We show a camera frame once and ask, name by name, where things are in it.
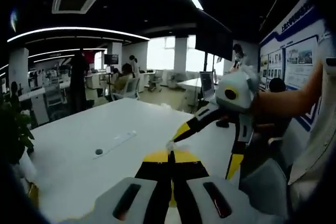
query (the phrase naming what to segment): blue border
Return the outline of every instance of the blue border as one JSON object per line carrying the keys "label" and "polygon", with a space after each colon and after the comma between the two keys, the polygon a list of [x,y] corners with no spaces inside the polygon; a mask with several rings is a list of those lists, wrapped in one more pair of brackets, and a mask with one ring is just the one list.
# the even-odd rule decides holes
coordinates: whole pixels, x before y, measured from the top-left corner
{"label": "blue border", "polygon": [[304,28],[310,26],[311,24],[315,23],[316,21],[322,19],[321,14],[317,11],[315,7],[313,7],[310,11],[308,11],[300,20],[298,20],[294,25],[289,27],[283,33],[278,34],[277,31],[273,31],[269,34],[261,43],[260,47],[263,47],[271,40],[276,39],[277,41],[281,42],[287,39],[288,37],[296,34],[297,32],[303,30]]}

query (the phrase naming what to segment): floor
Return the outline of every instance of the floor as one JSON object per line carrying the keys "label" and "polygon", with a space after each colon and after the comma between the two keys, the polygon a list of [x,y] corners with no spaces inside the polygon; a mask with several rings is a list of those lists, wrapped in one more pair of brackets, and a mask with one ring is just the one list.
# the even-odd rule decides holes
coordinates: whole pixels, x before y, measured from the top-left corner
{"label": "floor", "polygon": [[[100,106],[108,103],[105,97],[98,97],[97,91],[86,89],[86,99],[94,100],[93,106]],[[161,92],[154,90],[149,92],[145,88],[144,92],[140,93],[140,101],[157,104],[161,106],[170,106],[172,109],[189,112],[190,108],[184,102],[184,90],[170,89],[162,87]]]}

